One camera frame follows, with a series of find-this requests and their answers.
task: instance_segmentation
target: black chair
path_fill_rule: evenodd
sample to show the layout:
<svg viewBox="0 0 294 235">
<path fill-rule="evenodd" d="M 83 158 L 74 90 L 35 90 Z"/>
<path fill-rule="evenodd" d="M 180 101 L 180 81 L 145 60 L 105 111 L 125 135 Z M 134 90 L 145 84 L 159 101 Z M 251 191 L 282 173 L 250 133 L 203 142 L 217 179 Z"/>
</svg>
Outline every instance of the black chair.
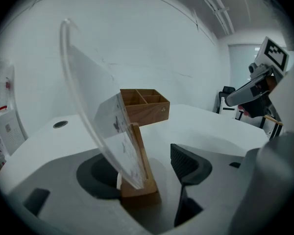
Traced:
<svg viewBox="0 0 294 235">
<path fill-rule="evenodd" d="M 230 95 L 233 92 L 235 92 L 235 88 L 234 87 L 228 87 L 228 86 L 224 86 L 222 92 L 219 92 L 219 107 L 217 108 L 217 113 L 218 114 L 220 112 L 221 98 L 222 97 L 226 98 L 228 95 Z"/>
</svg>

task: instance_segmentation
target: white curved table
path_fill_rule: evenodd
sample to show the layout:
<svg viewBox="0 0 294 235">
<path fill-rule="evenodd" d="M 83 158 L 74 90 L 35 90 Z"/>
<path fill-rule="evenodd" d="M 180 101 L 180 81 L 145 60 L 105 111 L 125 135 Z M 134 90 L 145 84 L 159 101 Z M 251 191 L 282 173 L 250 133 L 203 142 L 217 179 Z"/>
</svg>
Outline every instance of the white curved table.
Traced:
<svg viewBox="0 0 294 235">
<path fill-rule="evenodd" d="M 53 129 L 52 126 L 62 120 L 69 123 Z M 142 126 L 140 130 L 162 205 L 148 208 L 144 213 L 133 211 L 131 214 L 157 234 L 173 227 L 180 196 L 181 185 L 171 166 L 171 143 L 244 156 L 268 141 L 260 128 L 188 105 L 171 105 L 169 120 Z M 3 166 L 0 188 L 8 194 L 47 162 L 94 148 L 97 146 L 78 115 L 54 118 L 26 140 Z"/>
</svg>

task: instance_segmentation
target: black circular hole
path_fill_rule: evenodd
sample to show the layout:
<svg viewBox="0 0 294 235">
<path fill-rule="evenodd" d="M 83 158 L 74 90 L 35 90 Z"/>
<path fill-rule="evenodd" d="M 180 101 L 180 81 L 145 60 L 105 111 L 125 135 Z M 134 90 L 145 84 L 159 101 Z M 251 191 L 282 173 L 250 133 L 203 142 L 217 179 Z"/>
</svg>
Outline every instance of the black circular hole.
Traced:
<svg viewBox="0 0 294 235">
<path fill-rule="evenodd" d="M 57 128 L 61 128 L 63 127 L 64 125 L 66 125 L 68 122 L 67 121 L 60 121 L 60 122 L 57 122 L 56 124 L 54 124 L 54 129 L 57 129 Z"/>
</svg>

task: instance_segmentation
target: wooden stand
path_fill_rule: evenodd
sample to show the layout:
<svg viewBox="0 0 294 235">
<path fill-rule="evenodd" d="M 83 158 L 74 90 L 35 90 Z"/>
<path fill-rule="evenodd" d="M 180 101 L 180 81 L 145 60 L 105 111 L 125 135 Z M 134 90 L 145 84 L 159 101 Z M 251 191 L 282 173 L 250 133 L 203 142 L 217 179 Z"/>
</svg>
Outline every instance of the wooden stand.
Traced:
<svg viewBox="0 0 294 235">
<path fill-rule="evenodd" d="M 126 180 L 122 179 L 121 204 L 124 208 L 141 208 L 159 204 L 161 203 L 160 194 L 151 172 L 139 125 L 133 123 L 132 130 L 139 146 L 140 154 L 138 157 L 142 158 L 143 173 L 146 179 L 142 189 L 135 189 Z"/>
</svg>

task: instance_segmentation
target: wooden compartment organizer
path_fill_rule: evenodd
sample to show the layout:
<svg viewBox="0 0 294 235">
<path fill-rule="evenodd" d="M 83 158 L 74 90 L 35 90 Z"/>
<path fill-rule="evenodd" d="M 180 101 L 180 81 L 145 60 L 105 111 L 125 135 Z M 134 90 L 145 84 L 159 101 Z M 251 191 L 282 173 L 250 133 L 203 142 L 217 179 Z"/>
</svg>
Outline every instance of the wooden compartment organizer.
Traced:
<svg viewBox="0 0 294 235">
<path fill-rule="evenodd" d="M 131 123 L 139 126 L 169 118 L 170 102 L 154 89 L 121 89 Z"/>
</svg>

